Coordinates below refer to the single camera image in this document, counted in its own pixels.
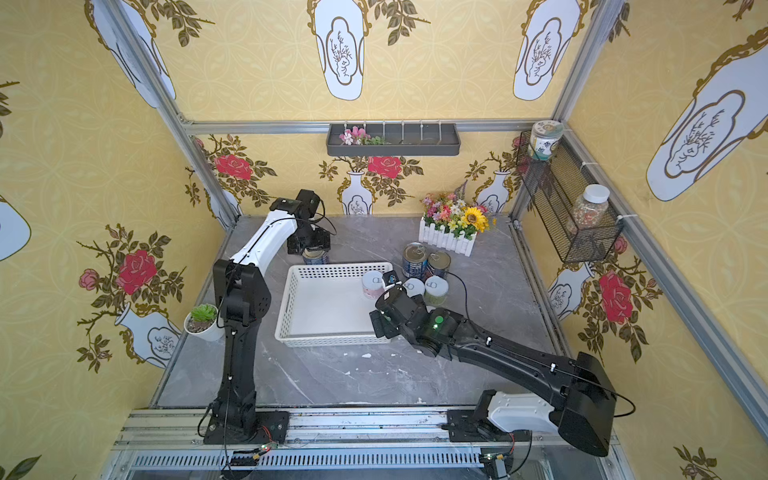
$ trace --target blue can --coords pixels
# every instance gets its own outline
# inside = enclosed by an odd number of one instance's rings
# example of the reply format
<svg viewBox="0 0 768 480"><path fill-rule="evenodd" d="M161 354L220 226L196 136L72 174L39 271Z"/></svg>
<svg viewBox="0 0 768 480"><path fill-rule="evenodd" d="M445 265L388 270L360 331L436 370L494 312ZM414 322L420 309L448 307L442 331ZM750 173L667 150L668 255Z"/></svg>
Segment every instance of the blue can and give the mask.
<svg viewBox="0 0 768 480"><path fill-rule="evenodd" d="M419 242L406 245L402 251L402 272L408 278L421 278L427 266L427 247Z"/></svg>
<svg viewBox="0 0 768 480"><path fill-rule="evenodd" d="M328 263L328 252L325 250L304 250L301 254L305 265L325 265Z"/></svg>

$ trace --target black wire mesh basket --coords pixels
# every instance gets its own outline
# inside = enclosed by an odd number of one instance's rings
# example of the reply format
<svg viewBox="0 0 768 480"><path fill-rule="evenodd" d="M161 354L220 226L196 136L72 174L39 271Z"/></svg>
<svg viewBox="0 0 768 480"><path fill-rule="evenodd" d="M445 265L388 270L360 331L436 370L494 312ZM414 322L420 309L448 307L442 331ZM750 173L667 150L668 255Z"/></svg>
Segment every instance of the black wire mesh basket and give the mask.
<svg viewBox="0 0 768 480"><path fill-rule="evenodd" d="M597 225L580 227L571 209L587 185L597 181L563 139L548 161L528 155L531 132L521 134L517 166L541 221L563 263L605 260L623 222L610 204Z"/></svg>

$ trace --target red rose pattern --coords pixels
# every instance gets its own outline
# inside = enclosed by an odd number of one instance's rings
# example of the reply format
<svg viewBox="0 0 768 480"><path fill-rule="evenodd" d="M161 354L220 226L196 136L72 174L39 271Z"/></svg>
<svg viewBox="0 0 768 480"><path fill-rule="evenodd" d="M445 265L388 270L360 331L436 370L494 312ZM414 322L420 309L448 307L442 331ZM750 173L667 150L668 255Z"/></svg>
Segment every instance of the red rose pattern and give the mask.
<svg viewBox="0 0 768 480"><path fill-rule="evenodd" d="M96 288L96 282L98 281L98 272L92 268L87 268L80 275L80 286L86 290L93 290Z"/></svg>
<svg viewBox="0 0 768 480"><path fill-rule="evenodd" d="M608 321L621 325L632 315L632 291L613 270L600 278L600 288Z"/></svg>
<svg viewBox="0 0 768 480"><path fill-rule="evenodd" d="M253 169L248 162L234 155L218 157L216 159L216 169L223 174L242 180L250 180L250 176L253 174Z"/></svg>
<svg viewBox="0 0 768 480"><path fill-rule="evenodd" d="M614 250L616 250L616 253L618 255L621 255L622 253L627 251L627 247L629 247L629 243L627 242L627 239L619 235L619 237L614 242Z"/></svg>
<svg viewBox="0 0 768 480"><path fill-rule="evenodd" d="M157 267L154 265L154 257L147 255L146 250L136 250L136 253L125 256L117 284L125 290L127 295L133 295L136 290L149 283L155 275L157 275Z"/></svg>
<svg viewBox="0 0 768 480"><path fill-rule="evenodd" d="M382 177L397 178L402 171L402 162L397 157L371 157L368 159L368 171Z"/></svg>

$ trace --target jar lid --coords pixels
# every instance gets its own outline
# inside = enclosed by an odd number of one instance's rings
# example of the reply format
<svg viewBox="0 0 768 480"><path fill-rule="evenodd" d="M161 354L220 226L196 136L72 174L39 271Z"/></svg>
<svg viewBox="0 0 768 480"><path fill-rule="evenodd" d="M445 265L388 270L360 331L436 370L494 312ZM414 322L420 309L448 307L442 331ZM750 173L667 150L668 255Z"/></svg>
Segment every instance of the jar lid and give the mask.
<svg viewBox="0 0 768 480"><path fill-rule="evenodd" d="M448 282L439 276L431 276L424 283L427 293L433 296L443 296L448 293Z"/></svg>
<svg viewBox="0 0 768 480"><path fill-rule="evenodd" d="M587 188L584 189L584 199L593 204L602 204L608 201L610 195L611 191L608 190L608 187L600 184L587 185Z"/></svg>
<svg viewBox="0 0 768 480"><path fill-rule="evenodd" d="M384 287L384 276L378 270L370 270L362 275L362 285L368 290Z"/></svg>
<svg viewBox="0 0 768 480"><path fill-rule="evenodd" d="M424 292L425 292L424 282L422 282L418 278L407 279L404 282L403 286L408 291L408 296L424 295Z"/></svg>
<svg viewBox="0 0 768 480"><path fill-rule="evenodd" d="M563 134L563 124L556 120L542 120L533 124L531 129L537 137L560 138Z"/></svg>

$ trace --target gray marble surface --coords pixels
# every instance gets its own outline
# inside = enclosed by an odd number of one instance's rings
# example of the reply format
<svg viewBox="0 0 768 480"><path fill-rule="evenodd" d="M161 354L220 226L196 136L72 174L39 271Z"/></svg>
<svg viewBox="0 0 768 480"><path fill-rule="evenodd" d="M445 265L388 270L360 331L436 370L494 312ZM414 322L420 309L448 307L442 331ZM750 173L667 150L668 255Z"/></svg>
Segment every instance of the gray marble surface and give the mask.
<svg viewBox="0 0 768 480"><path fill-rule="evenodd" d="M241 218L224 256L237 252L262 221ZM415 217L332 217L332 222L339 234L331 237L331 263L386 260L401 273L402 248L418 238ZM554 352L504 217L497 228L478 236L470 257L455 253L451 257L450 270L469 289L470 318L515 342ZM424 356L402 337L378 345L283 345L274 338L280 300L288 269L301 263L301 257L288 255L283 247L266 274L272 306L260 327L253 372L259 404L456 405L476 403L484 389L525 391L477 366ZM448 280L449 298L443 306L462 313L462 285L451 276ZM205 301L213 302L212 286ZM158 406L200 407L211 402L221 381L223 350L223 340L209 343L188 337Z"/></svg>

